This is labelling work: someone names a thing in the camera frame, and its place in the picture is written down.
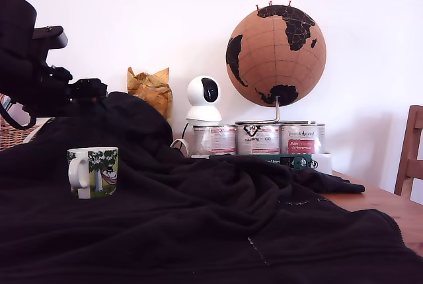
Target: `yellow paper bag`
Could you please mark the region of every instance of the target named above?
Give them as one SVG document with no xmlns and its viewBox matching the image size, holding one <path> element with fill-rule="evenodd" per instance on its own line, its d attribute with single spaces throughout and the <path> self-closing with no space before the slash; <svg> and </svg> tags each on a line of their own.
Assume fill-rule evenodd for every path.
<svg viewBox="0 0 423 284">
<path fill-rule="evenodd" d="M 169 68 L 154 75 L 140 73 L 135 75 L 128 68 L 128 94 L 137 96 L 156 108 L 166 119 L 170 118 L 172 90 L 169 86 Z"/>
</svg>

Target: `wicker basket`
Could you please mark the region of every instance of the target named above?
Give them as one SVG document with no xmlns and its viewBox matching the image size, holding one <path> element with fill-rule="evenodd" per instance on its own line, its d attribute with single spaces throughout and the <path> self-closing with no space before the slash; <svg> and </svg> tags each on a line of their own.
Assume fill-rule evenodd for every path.
<svg viewBox="0 0 423 284">
<path fill-rule="evenodd" d="M 3 104 L 3 97 L 4 95 L 0 94 L 0 104 Z M 11 125 L 6 124 L 0 116 L 0 151 L 21 144 L 37 127 L 38 125 L 35 125 L 28 130 L 17 130 Z"/>
</svg>

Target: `mug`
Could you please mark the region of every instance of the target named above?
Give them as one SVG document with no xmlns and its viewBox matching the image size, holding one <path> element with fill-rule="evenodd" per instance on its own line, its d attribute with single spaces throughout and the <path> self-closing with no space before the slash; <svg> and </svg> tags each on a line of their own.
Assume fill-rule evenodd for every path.
<svg viewBox="0 0 423 284">
<path fill-rule="evenodd" d="M 113 195 L 118 180 L 117 147 L 85 147 L 67 150 L 69 183 L 80 199 Z"/>
</svg>

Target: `security camera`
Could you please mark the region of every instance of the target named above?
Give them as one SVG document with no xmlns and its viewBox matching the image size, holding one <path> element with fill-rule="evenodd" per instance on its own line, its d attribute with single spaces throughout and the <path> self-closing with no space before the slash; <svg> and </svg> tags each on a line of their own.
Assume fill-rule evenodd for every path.
<svg viewBox="0 0 423 284">
<path fill-rule="evenodd" d="M 198 76 L 191 80 L 187 89 L 191 109 L 186 115 L 191 125 L 218 125 L 222 120 L 215 105 L 220 100 L 220 86 L 210 76 Z"/>
</svg>

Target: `cork globe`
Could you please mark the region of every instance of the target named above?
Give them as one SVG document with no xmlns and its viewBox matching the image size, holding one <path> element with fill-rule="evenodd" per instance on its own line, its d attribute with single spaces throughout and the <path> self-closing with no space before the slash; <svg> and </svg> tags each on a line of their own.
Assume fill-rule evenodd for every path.
<svg viewBox="0 0 423 284">
<path fill-rule="evenodd" d="M 303 98 L 316 86 L 326 63 L 317 23 L 290 5 L 269 5 L 245 17 L 226 50 L 231 82 L 246 99 L 280 106 Z"/>
</svg>

